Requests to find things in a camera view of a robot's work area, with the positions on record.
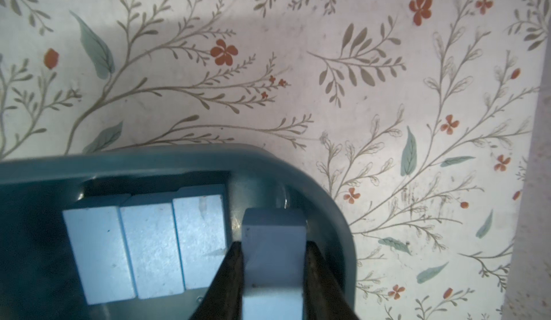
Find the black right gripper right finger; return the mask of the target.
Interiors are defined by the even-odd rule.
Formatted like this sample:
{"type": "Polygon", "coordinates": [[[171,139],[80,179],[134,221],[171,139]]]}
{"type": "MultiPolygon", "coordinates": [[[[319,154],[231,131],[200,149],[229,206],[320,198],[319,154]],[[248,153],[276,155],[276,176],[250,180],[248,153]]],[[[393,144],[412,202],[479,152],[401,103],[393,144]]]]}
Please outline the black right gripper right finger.
{"type": "Polygon", "coordinates": [[[336,278],[314,242],[306,243],[305,264],[304,318],[358,320],[359,317],[346,302],[336,278]]]}

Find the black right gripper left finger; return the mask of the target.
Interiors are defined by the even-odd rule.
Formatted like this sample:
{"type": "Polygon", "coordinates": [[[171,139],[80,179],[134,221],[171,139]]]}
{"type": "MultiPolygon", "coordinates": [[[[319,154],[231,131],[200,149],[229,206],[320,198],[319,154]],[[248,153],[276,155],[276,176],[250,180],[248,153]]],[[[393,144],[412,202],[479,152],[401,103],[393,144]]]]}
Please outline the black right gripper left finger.
{"type": "Polygon", "coordinates": [[[233,242],[201,304],[190,319],[239,320],[244,286],[241,242],[233,242]]]}

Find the long light blue block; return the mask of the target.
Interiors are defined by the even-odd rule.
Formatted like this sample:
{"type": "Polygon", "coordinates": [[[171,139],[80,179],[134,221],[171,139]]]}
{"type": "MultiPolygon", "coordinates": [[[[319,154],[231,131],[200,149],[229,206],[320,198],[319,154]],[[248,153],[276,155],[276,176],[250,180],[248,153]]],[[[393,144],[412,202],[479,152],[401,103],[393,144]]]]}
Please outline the long light blue block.
{"type": "Polygon", "coordinates": [[[89,305],[136,298],[119,208],[128,194],[84,197],[63,219],[89,305]]]}

